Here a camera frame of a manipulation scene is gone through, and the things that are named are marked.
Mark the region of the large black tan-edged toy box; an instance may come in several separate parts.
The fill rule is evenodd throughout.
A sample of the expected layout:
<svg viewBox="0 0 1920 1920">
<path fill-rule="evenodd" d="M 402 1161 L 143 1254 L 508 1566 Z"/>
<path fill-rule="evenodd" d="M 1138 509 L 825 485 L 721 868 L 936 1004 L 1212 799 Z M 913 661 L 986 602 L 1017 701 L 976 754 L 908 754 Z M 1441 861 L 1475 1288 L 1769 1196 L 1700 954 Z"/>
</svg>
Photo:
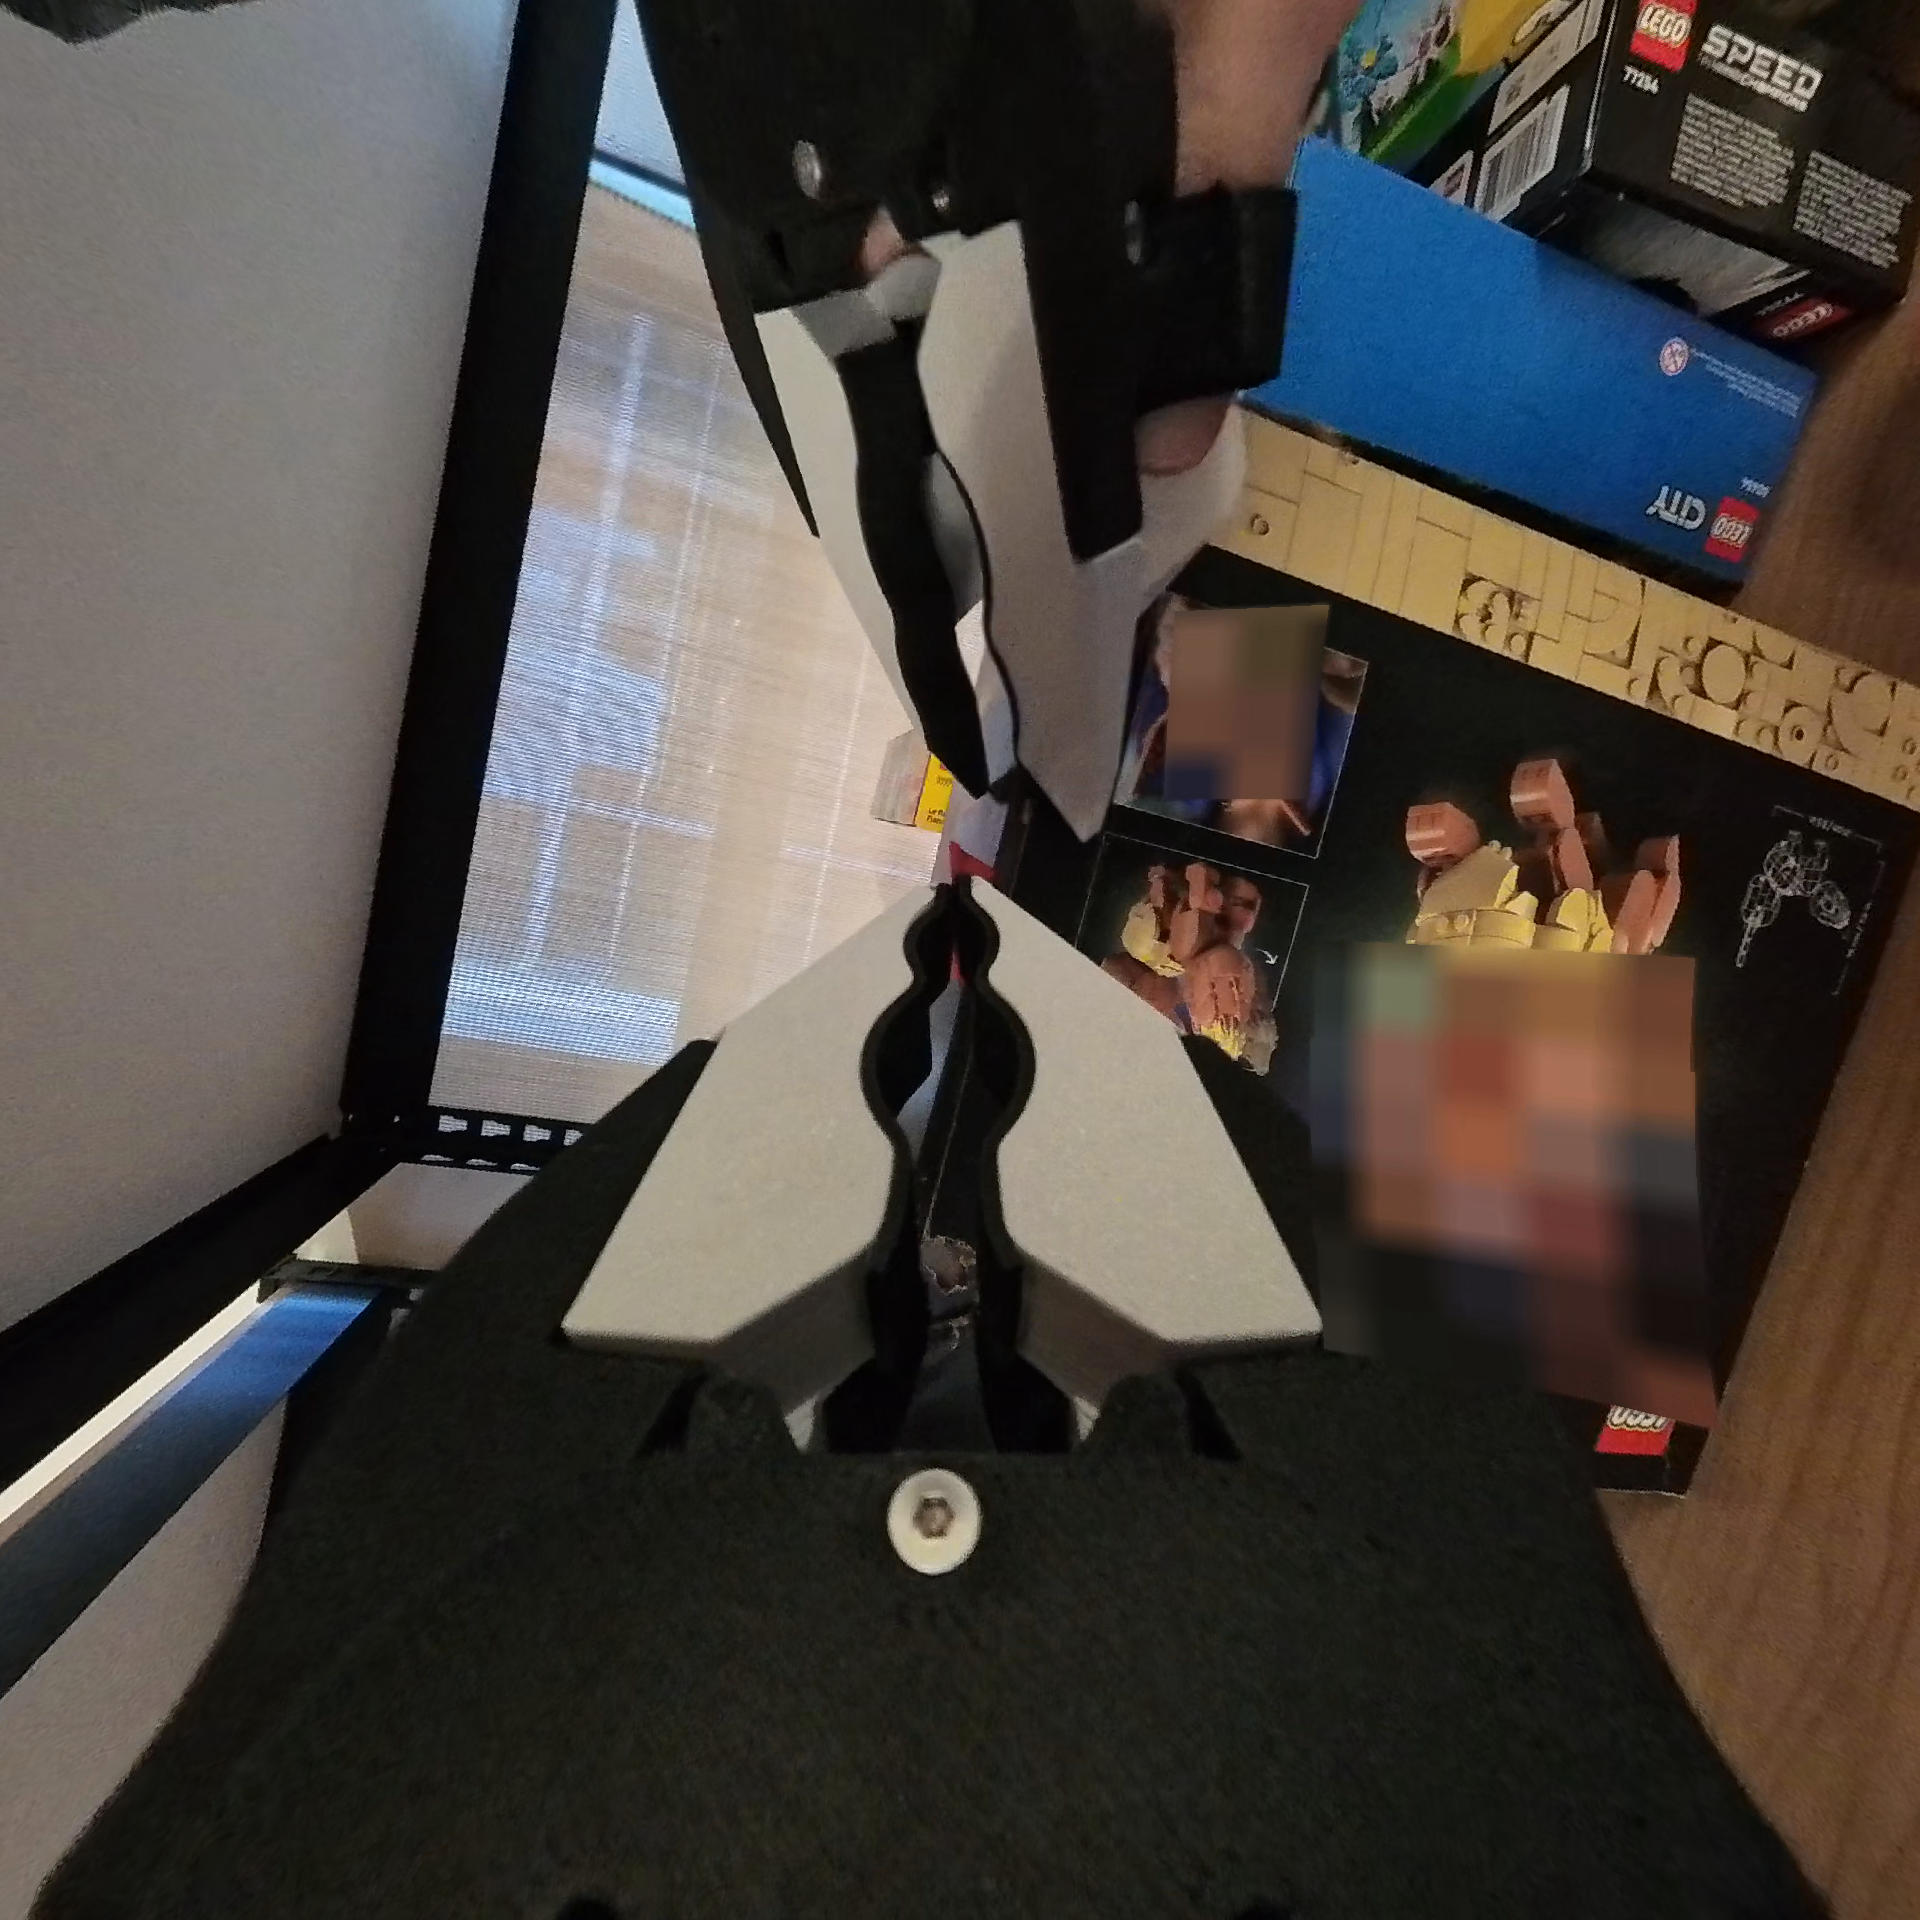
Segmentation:
<svg viewBox="0 0 1920 1920">
<path fill-rule="evenodd" d="M 1353 674 L 1308 833 L 1114 804 L 1105 833 L 1015 828 L 999 872 L 1105 953 L 1153 864 L 1249 870 L 1264 1000 L 1323 946 L 1415 926 L 1411 808 L 1504 846 L 1525 760 L 1554 758 L 1610 868 L 1679 842 L 1669 953 L 1697 961 L 1700 1202 L 1724 1382 L 1915 870 L 1915 685 L 1355 452 L 1250 423 L 1234 525 L 1179 589 L 1205 608 L 1329 608 Z"/>
</svg>

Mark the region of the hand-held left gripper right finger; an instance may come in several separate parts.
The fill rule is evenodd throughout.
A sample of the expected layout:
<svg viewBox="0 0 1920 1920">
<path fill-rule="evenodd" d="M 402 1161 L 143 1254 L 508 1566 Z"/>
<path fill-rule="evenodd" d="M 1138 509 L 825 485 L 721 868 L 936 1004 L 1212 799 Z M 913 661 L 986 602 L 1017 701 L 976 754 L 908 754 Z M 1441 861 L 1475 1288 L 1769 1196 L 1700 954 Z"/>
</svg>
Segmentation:
<svg viewBox="0 0 1920 1920">
<path fill-rule="evenodd" d="M 1176 1024 L 987 880 L 975 1069 L 991 1351 L 1090 1436 L 1114 1390 L 1309 1353 L 1323 1317 Z"/>
</svg>

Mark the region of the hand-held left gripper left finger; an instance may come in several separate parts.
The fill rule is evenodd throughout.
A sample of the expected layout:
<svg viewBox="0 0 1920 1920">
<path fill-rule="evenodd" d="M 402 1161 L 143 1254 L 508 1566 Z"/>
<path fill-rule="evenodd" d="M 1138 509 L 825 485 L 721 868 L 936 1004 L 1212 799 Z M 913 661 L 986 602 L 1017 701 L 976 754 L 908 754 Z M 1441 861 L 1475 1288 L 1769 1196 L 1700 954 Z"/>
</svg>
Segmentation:
<svg viewBox="0 0 1920 1920">
<path fill-rule="evenodd" d="M 928 1345 L 917 1145 L 953 977 L 923 887 L 736 1016 L 562 1317 L 580 1353 L 663 1359 L 813 1410 L 816 1446 L 897 1450 Z"/>
</svg>

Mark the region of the black metal shelf rack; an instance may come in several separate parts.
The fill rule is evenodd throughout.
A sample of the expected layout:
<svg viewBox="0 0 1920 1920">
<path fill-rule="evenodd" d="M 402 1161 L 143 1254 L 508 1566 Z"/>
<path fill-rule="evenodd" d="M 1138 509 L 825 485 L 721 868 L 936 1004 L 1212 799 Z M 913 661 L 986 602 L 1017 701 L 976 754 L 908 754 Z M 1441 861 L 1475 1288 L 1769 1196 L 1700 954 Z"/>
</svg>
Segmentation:
<svg viewBox="0 0 1920 1920">
<path fill-rule="evenodd" d="M 427 1180 L 496 1207 L 515 1175 L 429 1100 L 553 392 L 593 121 L 633 4 L 519 4 L 427 545 L 336 1133 L 259 1170 L 4 1333 L 4 1694 L 73 1636 L 279 1402 L 295 1456 L 448 1260 L 346 1254 L 354 1209 Z"/>
</svg>

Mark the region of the yellow toy box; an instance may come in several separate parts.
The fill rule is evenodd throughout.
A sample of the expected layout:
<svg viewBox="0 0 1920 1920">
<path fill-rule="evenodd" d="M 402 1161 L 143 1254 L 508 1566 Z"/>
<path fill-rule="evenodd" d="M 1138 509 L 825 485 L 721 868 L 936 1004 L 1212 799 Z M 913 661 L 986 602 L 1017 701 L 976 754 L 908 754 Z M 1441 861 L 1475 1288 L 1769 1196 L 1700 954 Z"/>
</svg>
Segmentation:
<svg viewBox="0 0 1920 1920">
<path fill-rule="evenodd" d="M 952 798 L 953 775 L 928 752 L 921 733 L 903 732 L 887 740 L 872 799 L 877 823 L 941 831 Z"/>
</svg>

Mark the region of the white shelf board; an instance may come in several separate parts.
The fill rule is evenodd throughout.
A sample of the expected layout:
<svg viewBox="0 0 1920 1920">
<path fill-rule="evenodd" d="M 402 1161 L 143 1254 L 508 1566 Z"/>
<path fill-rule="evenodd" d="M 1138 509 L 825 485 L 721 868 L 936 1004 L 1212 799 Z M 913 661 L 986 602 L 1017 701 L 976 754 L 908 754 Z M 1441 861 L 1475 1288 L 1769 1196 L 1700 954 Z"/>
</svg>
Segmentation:
<svg viewBox="0 0 1920 1920">
<path fill-rule="evenodd" d="M 4 17 L 4 1326 L 336 1118 L 515 14 Z"/>
</svg>

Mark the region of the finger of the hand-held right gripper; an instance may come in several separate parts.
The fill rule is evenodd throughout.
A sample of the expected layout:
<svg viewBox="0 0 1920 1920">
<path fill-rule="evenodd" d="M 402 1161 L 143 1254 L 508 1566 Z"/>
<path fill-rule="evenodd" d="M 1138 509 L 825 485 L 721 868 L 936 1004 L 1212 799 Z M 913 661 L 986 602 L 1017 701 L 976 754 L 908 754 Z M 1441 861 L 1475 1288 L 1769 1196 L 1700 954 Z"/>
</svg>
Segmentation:
<svg viewBox="0 0 1920 1920">
<path fill-rule="evenodd" d="M 981 596 L 970 503 L 933 433 L 921 329 L 939 264 L 917 252 L 849 293 L 757 314 L 808 511 L 933 757 L 992 786 L 959 623 Z"/>
<path fill-rule="evenodd" d="M 949 236 L 920 341 L 967 506 L 1017 770 L 1081 841 L 1114 802 L 1148 566 L 1130 342 L 1092 320 L 1049 382 L 1025 232 Z"/>
</svg>

